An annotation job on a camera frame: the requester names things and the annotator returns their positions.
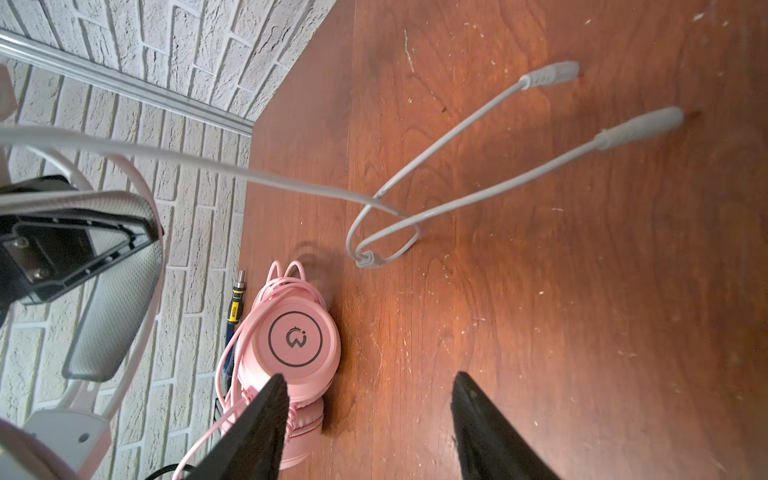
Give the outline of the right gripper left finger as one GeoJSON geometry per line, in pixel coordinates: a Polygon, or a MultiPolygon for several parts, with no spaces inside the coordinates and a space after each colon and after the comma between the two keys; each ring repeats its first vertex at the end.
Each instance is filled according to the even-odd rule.
{"type": "Polygon", "coordinates": [[[277,374],[187,475],[189,479],[276,479],[285,443],[289,396],[277,374]]]}

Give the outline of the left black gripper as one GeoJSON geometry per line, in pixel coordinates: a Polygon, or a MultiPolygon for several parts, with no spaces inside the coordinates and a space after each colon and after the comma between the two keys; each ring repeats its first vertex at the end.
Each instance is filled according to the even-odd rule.
{"type": "Polygon", "coordinates": [[[159,277],[162,229],[149,201],[76,188],[62,175],[1,189],[1,317],[91,281],[83,323],[137,327],[159,277]]]}

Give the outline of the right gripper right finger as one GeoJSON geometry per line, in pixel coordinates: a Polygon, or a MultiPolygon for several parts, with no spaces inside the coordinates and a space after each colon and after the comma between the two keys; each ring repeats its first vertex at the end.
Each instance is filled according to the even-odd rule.
{"type": "Polygon", "coordinates": [[[558,477],[474,379],[463,371],[458,372],[454,379],[451,413],[464,479],[558,477]]]}

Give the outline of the white headphones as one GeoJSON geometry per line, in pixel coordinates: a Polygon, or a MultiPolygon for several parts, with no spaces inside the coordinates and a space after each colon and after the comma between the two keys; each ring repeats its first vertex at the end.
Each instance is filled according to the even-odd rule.
{"type": "Polygon", "coordinates": [[[164,274],[164,230],[146,180],[125,156],[106,152],[106,163],[122,179],[107,187],[92,183],[82,165],[55,144],[72,145],[65,132],[10,127],[17,110],[8,71],[1,74],[1,189],[49,175],[62,175],[84,191],[136,193],[146,198],[161,227],[159,277],[141,324],[83,323],[91,281],[39,305],[17,303],[1,317],[7,334],[10,375],[25,378],[23,357],[33,361],[31,382],[38,401],[17,419],[1,420],[1,475],[5,479],[89,479],[100,469],[113,441],[117,412],[134,380],[152,332],[164,274]]]}

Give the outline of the pink headphones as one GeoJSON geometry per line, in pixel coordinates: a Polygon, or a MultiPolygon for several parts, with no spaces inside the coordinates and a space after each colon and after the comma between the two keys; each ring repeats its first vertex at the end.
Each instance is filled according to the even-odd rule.
{"type": "Polygon", "coordinates": [[[248,315],[228,331],[215,391],[223,412],[175,467],[180,479],[190,459],[218,431],[226,434],[275,374],[287,382],[281,470],[291,468],[319,445],[324,419],[323,395],[339,367],[341,340],[319,290],[309,283],[302,263],[272,263],[248,315]]]}

